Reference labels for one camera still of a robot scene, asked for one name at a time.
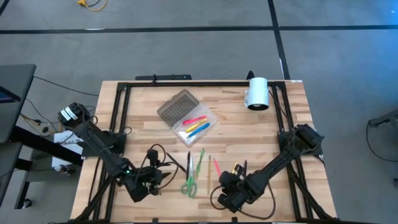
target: green scissors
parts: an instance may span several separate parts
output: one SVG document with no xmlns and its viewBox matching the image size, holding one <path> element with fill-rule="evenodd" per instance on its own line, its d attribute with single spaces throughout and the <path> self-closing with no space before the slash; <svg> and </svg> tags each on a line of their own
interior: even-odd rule
<svg viewBox="0 0 398 224">
<path fill-rule="evenodd" d="M 183 195 L 188 195 L 189 198 L 194 198 L 197 194 L 197 190 L 198 185 L 193 176 L 193 160 L 191 156 L 189 161 L 189 176 L 187 181 L 181 186 L 181 193 Z"/>
</svg>

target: wooden table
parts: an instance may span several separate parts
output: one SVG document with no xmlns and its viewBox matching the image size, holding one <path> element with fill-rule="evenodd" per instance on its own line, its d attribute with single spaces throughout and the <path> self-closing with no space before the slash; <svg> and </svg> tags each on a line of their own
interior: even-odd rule
<svg viewBox="0 0 398 224">
<path fill-rule="evenodd" d="M 103 82 L 101 87 L 96 115 L 98 117 L 97 125 L 104 130 L 109 128 L 116 85 L 117 82 L 106 81 Z M 312 117 L 303 83 L 286 81 L 286 85 L 295 124 L 308 123 L 312 125 Z M 206 135 L 190 149 L 157 114 L 157 109 L 182 89 L 192 93 L 218 119 L 217 124 L 208 130 Z M 252 172 L 261 169 L 279 153 L 276 137 L 279 128 L 272 97 L 269 98 L 270 108 L 268 110 L 251 111 L 243 105 L 245 89 L 247 87 L 132 88 L 126 121 L 126 126 L 132 128 L 132 133 L 127 137 L 124 157 L 129 158 L 133 164 L 138 166 L 141 164 L 146 150 L 154 143 L 163 145 L 165 150 L 183 166 L 187 163 L 188 150 L 192 152 L 194 164 L 198 164 L 202 148 L 205 148 L 206 153 L 197 179 L 198 192 L 195 199 L 189 199 L 186 195 L 180 193 L 180 187 L 185 182 L 185 173 L 182 171 L 179 171 L 172 183 L 163 189 L 161 196 L 150 195 L 139 203 L 134 203 L 131 200 L 124 187 L 116 187 L 111 221 L 151 222 L 153 218 L 159 218 L 160 222 L 230 222 L 231 217 L 237 217 L 239 221 L 258 221 L 240 213 L 233 214 L 229 210 L 215 210 L 211 206 L 210 196 L 207 194 L 209 154 L 218 160 L 221 170 L 231 170 L 235 162 L 243 163 L 247 159 L 248 172 Z M 123 99 L 122 95 L 118 120 L 121 116 Z M 280 93 L 279 99 L 282 107 L 284 107 Z M 79 215 L 87 206 L 96 160 L 97 158 L 89 158 L 83 164 L 71 218 Z M 335 208 L 323 164 L 313 156 L 302 156 L 302 160 L 309 191 L 327 213 L 335 216 Z M 218 186 L 218 174 L 214 165 L 211 166 L 212 190 Z M 173 172 L 175 167 L 162 170 Z M 100 171 L 98 171 L 95 190 L 98 186 L 99 173 Z M 287 222 L 295 220 L 287 179 L 285 170 L 271 179 L 271 186 L 276 197 L 276 212 L 270 221 Z M 214 202 L 216 202 L 218 195 L 218 192 L 214 194 Z M 106 193 L 101 206 L 100 218 L 104 217 L 107 198 Z M 305 210 L 302 194 L 299 190 L 298 198 L 304 217 Z M 243 210 L 257 216 L 267 216 L 272 210 L 269 189 L 266 189 L 265 194 L 254 204 L 245 204 Z"/>
</svg>

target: black metal frame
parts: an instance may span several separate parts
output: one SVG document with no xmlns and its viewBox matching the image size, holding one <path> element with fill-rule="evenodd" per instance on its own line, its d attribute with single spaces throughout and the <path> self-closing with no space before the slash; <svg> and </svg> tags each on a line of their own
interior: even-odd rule
<svg viewBox="0 0 398 224">
<path fill-rule="evenodd" d="M 156 81 L 156 76 L 153 76 L 153 81 L 152 82 L 137 82 L 137 83 L 126 83 L 126 82 L 119 82 L 117 89 L 116 89 L 116 95 L 114 99 L 114 105 L 113 105 L 113 112 L 112 112 L 112 117 L 111 117 L 111 123 L 109 125 L 109 130 L 110 131 L 115 131 L 115 126 L 116 126 L 116 118 L 118 116 L 118 108 L 120 104 L 120 98 L 121 98 L 121 93 L 124 91 L 124 102 L 123 102 L 123 107 L 122 107 L 122 112 L 121 112 L 121 122 L 119 126 L 119 132 L 123 131 L 124 128 L 126 127 L 126 120 L 127 120 L 127 109 L 128 109 L 128 104 L 129 104 L 129 99 L 130 99 L 130 94 L 131 94 L 131 88 L 133 87 L 169 87 L 169 86 L 180 86 L 180 87 L 186 87 L 186 86 L 249 86 L 249 82 L 247 80 L 241 81 L 241 82 L 236 82 L 236 81 L 195 81 L 195 82 L 159 82 Z M 285 82 L 268 82 L 268 87 L 271 88 L 272 90 L 272 95 L 274 96 L 274 102 L 275 102 L 275 110 L 276 110 L 276 115 L 277 115 L 277 120 L 279 124 L 279 132 L 284 132 L 284 120 L 282 117 L 281 109 L 280 108 L 280 103 L 279 103 L 279 97 L 278 97 L 278 89 L 282 92 L 282 97 L 284 100 L 284 108 L 286 111 L 287 115 L 287 122 L 289 126 L 289 130 L 294 128 L 294 123 L 293 123 L 293 117 L 292 117 L 292 112 L 290 110 L 290 105 L 289 105 L 289 98 L 287 96 L 287 90 L 286 90 L 286 85 Z M 303 166 L 302 166 L 302 161 L 301 159 L 296 159 L 297 167 L 298 167 L 298 175 L 301 183 L 305 187 L 307 187 L 305 176 L 304 176 L 304 171 L 303 171 Z M 287 172 L 289 173 L 290 170 L 293 170 L 293 166 L 290 164 L 287 167 Z M 99 182 L 99 188 L 104 184 L 106 177 L 106 171 L 104 167 L 101 169 L 101 176 L 100 176 L 100 182 Z M 294 215 L 295 219 L 299 220 L 302 218 L 301 213 L 300 213 L 300 206 L 299 206 L 299 200 L 297 197 L 297 191 L 295 188 L 294 180 L 289 176 L 289 185 L 290 185 L 290 193 L 292 196 L 292 203 L 293 203 L 293 209 L 294 209 Z M 111 212 L 112 212 L 112 206 L 113 206 L 113 199 L 114 199 L 114 191 L 115 191 L 115 183 L 111 183 L 111 186 L 109 188 L 109 194 L 108 194 L 108 199 L 106 202 L 106 213 L 105 213 L 105 220 L 110 220 L 111 219 Z M 304 198 L 305 202 L 305 210 L 307 213 L 307 218 L 313 219 L 312 215 L 312 209 L 310 207 L 310 204 L 307 202 L 307 200 Z M 93 219 L 97 220 L 99 218 L 100 214 L 100 206 L 101 206 L 101 201 L 97 204 L 94 214 L 93 214 Z"/>
</svg>

